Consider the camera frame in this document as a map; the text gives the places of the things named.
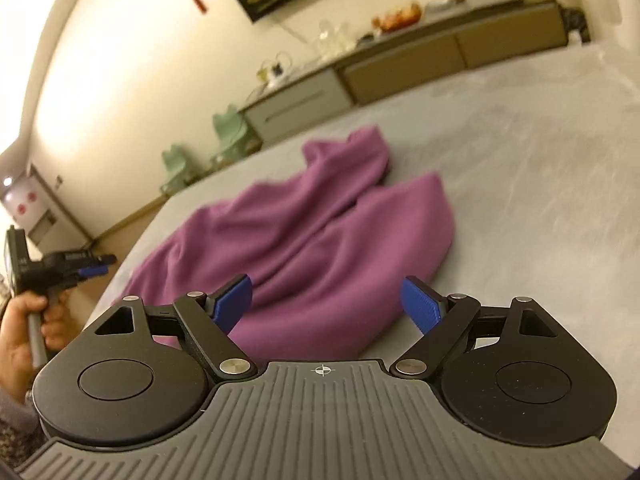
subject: wooden cabinet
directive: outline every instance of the wooden cabinet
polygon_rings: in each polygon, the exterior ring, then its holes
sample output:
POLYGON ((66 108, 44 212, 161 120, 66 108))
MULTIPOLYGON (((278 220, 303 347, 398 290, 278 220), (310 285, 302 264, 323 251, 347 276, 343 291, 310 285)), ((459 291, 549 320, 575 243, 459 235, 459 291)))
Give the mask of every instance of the wooden cabinet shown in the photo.
POLYGON ((343 77, 356 102, 367 104, 464 69, 456 38, 447 32, 349 66, 343 77))
POLYGON ((556 4, 469 23, 456 31, 456 37, 468 68, 567 44, 556 4))

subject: chair backrest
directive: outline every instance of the chair backrest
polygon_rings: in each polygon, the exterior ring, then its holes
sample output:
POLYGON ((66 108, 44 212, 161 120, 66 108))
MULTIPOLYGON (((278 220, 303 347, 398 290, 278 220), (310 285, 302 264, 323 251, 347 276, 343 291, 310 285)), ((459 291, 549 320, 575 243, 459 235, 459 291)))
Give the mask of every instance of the chair backrest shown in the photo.
POLYGON ((235 106, 229 105, 223 114, 213 114, 213 129, 221 142, 241 134, 246 129, 244 117, 235 106))
POLYGON ((169 173, 181 170, 187 165, 184 153, 177 144, 172 144, 169 150, 162 152, 162 162, 164 162, 164 167, 169 173))

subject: cabinet drawer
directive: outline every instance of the cabinet drawer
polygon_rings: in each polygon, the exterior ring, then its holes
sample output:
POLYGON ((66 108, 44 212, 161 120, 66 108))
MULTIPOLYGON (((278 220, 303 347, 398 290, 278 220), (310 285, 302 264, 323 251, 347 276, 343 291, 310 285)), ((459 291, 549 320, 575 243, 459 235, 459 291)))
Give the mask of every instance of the cabinet drawer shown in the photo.
POLYGON ((457 35, 469 68, 567 43, 556 4, 535 6, 466 25, 457 35))
POLYGON ((351 108, 351 99, 333 70, 325 70, 255 105, 245 116, 265 142, 351 108))
POLYGON ((455 36, 445 33, 349 66, 344 79, 358 104, 367 104, 464 69, 455 36))

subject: gray ribbed base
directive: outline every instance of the gray ribbed base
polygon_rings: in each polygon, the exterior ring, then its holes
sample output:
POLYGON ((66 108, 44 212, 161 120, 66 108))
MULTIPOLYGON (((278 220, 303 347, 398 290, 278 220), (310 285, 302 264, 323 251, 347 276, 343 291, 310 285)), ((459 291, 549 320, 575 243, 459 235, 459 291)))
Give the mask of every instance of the gray ribbed base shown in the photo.
POLYGON ((596 438, 553 449, 491 440, 453 419, 428 384, 393 378, 378 362, 359 361, 271 363, 255 380, 220 386, 205 413, 164 442, 105 453, 56 442, 21 476, 29 480, 622 480, 630 472, 596 438), (325 375, 316 373, 322 365, 331 369, 325 375))

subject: light green chair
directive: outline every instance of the light green chair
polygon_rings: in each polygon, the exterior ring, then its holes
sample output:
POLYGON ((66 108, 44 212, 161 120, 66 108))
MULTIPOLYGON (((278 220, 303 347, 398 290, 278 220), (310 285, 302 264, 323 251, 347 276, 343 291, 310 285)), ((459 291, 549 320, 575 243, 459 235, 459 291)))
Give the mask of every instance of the light green chair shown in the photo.
POLYGON ((172 144, 168 151, 162 152, 162 162, 168 177, 160 186, 160 191, 167 196, 185 189, 198 177, 198 168, 185 156, 177 144, 172 144))
POLYGON ((262 147, 260 136, 233 105, 229 105, 225 113, 213 115, 213 129, 220 141, 220 150, 211 157, 214 171, 226 168, 262 147))

